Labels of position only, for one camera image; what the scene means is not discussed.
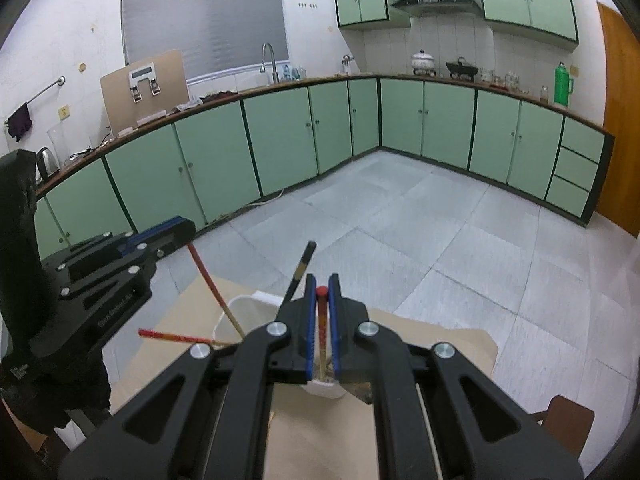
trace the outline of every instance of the beige table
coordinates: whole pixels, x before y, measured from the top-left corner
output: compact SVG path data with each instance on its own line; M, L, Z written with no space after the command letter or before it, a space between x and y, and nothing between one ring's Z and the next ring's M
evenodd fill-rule
M214 277L228 301L252 294L237 283ZM222 310L198 277L180 295L156 330L210 337ZM369 317L397 332L404 341L432 346L449 341L485 374L491 375L498 347L483 330L448 330L370 308ZM119 382L111 403L119 409L136 392L180 356L188 345L145 340ZM266 479L374 479L378 461L372 407L351 394L329 400L306 393L299 386L277 384L272 403L266 453Z

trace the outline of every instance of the tiled floor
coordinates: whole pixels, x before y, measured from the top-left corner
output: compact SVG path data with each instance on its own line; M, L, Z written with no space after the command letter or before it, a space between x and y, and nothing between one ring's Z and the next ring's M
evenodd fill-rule
M599 215L583 229L472 178L387 152L254 208L198 238L213 274L282 295L306 242L309 271L400 316L482 328L494 380L526 410L556 394L594 409L591 470L631 412L640 353L640 245ZM114 380L196 277L186 249L159 264L154 296L105 350Z

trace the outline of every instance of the wall outlet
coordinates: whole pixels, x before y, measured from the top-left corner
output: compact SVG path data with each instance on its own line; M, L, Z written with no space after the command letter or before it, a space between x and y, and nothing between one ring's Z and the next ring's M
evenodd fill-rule
M64 121L66 118L71 115L71 111L69 110L69 105L64 105L62 108L58 108L58 117L61 121Z

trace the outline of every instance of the window blind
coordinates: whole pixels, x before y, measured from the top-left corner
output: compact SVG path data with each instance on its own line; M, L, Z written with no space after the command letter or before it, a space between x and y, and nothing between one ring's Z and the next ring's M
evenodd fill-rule
M262 44L289 58L282 0L122 0L125 60L177 48L187 80L260 63Z

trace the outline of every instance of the purple towel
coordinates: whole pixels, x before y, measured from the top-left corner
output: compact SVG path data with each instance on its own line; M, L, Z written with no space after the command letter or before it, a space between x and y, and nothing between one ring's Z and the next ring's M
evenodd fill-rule
M31 118L29 117L29 109L27 103L18 108L7 121L9 124L9 135L15 140L21 140L25 134L31 130Z

